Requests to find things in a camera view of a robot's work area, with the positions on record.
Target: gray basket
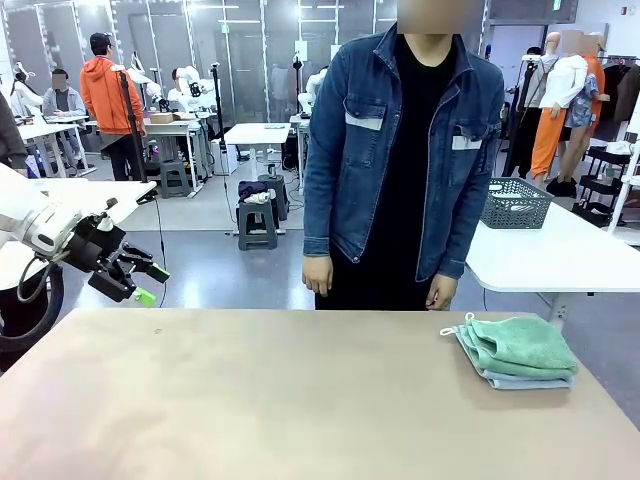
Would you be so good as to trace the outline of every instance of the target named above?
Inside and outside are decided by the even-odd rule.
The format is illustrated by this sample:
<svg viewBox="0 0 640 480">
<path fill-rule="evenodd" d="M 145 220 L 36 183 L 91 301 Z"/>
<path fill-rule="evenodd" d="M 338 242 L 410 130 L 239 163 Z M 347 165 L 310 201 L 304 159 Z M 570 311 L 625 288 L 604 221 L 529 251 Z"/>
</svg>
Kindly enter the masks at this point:
<svg viewBox="0 0 640 480">
<path fill-rule="evenodd" d="M 500 198 L 496 194 L 519 198 Z M 542 228 L 552 198 L 520 178 L 492 178 L 482 222 L 489 228 Z"/>
</svg>

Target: blue denim jacket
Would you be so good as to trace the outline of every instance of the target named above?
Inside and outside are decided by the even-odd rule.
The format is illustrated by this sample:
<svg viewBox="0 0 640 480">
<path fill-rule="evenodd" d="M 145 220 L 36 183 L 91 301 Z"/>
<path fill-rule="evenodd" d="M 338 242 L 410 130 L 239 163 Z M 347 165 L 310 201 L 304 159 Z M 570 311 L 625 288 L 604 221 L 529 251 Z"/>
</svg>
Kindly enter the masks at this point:
<svg viewBox="0 0 640 480">
<path fill-rule="evenodd" d="M 365 250 L 402 116 L 396 36 L 394 26 L 354 40 L 331 62 L 311 117 L 305 256 L 329 255 L 330 242 L 353 262 Z M 453 79 L 424 132 L 430 135 L 429 167 L 417 281 L 464 273 L 499 142 L 502 73 L 467 53 L 459 35 L 453 46 Z"/>
</svg>

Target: white pocket patch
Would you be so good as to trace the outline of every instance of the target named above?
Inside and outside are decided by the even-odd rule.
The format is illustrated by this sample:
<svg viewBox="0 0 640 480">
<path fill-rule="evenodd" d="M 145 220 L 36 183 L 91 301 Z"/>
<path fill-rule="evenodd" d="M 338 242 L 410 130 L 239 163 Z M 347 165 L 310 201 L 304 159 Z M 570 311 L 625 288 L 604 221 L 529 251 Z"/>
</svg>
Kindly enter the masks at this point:
<svg viewBox="0 0 640 480">
<path fill-rule="evenodd" d="M 347 125 L 355 125 L 356 127 L 366 128 L 367 130 L 375 130 L 379 132 L 382 128 L 381 118 L 357 118 L 349 112 L 344 112 L 344 121 Z"/>
<path fill-rule="evenodd" d="M 468 137 L 457 136 L 453 137 L 453 145 L 452 149 L 454 151 L 460 150 L 480 150 L 482 146 L 482 140 L 478 140 L 477 142 L 472 142 Z"/>
</svg>

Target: brown table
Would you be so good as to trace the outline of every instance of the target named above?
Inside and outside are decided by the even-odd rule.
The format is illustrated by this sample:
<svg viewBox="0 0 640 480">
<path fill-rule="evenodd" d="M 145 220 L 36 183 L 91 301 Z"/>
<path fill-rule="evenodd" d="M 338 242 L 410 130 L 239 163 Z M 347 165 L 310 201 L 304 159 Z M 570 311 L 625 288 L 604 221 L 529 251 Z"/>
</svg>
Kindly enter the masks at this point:
<svg viewBox="0 0 640 480">
<path fill-rule="evenodd" d="M 584 367 L 571 392 L 494 391 L 438 335 L 462 320 L 74 311 L 0 379 L 0 478 L 639 478 L 640 433 Z"/>
</svg>

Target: stool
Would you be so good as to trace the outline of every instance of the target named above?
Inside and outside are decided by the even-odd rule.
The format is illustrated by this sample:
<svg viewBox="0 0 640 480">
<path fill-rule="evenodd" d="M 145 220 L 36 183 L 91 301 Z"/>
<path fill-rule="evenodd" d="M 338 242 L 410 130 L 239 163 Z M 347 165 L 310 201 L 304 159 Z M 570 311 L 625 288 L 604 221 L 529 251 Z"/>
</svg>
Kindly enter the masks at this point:
<svg viewBox="0 0 640 480">
<path fill-rule="evenodd" d="M 278 232 L 273 221 L 271 202 L 269 201 L 262 205 L 240 202 L 238 207 L 238 248 L 240 250 L 248 250 L 249 244 L 253 243 L 266 243 L 269 250 L 276 248 L 278 246 Z M 266 230 L 266 233 L 249 232 L 248 217 L 254 214 L 262 216 L 263 229 Z"/>
<path fill-rule="evenodd" d="M 284 177 L 276 175 L 260 175 L 258 181 L 264 183 L 271 191 L 276 192 L 276 202 L 278 204 L 278 219 L 286 220 L 289 215 L 289 198 L 287 197 L 287 187 L 284 184 Z"/>
<path fill-rule="evenodd" d="M 179 185 L 170 185 L 170 182 L 178 182 Z M 182 162 L 169 161 L 160 164 L 160 186 L 162 198 L 189 196 L 191 188 Z"/>
</svg>

